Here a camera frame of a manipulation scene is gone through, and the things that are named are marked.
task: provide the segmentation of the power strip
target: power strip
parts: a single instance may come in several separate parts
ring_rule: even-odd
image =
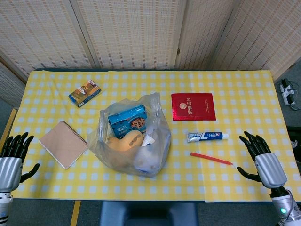
[[[290,105],[290,106],[296,104],[294,96],[293,96],[295,94],[295,92],[294,92],[294,89],[292,89],[292,85],[289,82],[289,80],[282,79],[279,87],[280,87],[280,91],[282,94],[284,104]]]

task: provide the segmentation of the toothpaste cap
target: toothpaste cap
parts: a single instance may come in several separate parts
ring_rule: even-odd
[[[222,138],[223,139],[228,139],[229,138],[229,134],[228,133],[223,133],[222,134]]]

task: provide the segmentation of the robotic hand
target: robotic hand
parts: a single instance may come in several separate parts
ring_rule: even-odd
[[[238,171],[245,178],[262,182],[265,187],[271,189],[270,197],[281,218],[278,226],[300,226],[301,211],[292,193],[283,187],[287,178],[278,158],[271,152],[262,137],[253,136],[248,132],[245,132],[245,135],[249,140],[242,136],[239,138],[246,145],[258,174],[249,174],[241,167],[237,167]]]
[[[8,220],[8,212],[13,201],[10,192],[16,190],[19,183],[31,178],[38,170],[36,164],[29,173],[22,174],[23,162],[25,160],[29,143],[33,136],[27,138],[28,133],[15,138],[9,137],[0,153],[0,225],[5,226]]]

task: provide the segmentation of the table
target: table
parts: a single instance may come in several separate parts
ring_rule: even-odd
[[[78,109],[68,95],[86,80],[102,92]],[[115,172],[87,150],[64,170],[38,144],[38,139],[60,120],[83,138],[97,127],[99,111],[112,103],[160,92],[161,106],[172,132],[169,156],[154,178]],[[172,121],[171,94],[210,92],[216,121]],[[264,137],[279,158],[290,189],[301,201],[301,180],[269,71],[141,71],[48,72],[33,71],[28,79],[11,135],[28,131],[30,145],[23,172],[40,163],[38,173],[14,191],[17,198],[80,200],[205,200],[206,202],[270,201],[269,190],[247,180],[236,170],[255,173],[253,161],[238,139],[243,131]],[[187,131],[221,131],[228,140],[189,143]],[[190,157],[197,152],[234,163],[228,166]]]

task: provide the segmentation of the notebook spiral binding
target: notebook spiral binding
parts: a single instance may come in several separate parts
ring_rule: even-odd
[[[72,129],[71,126],[68,125],[68,123],[66,123],[64,120],[62,121],[82,142],[84,142],[86,145],[88,145],[87,141],[85,141],[84,138],[82,138],[80,136],[80,134],[78,134],[74,129]]]

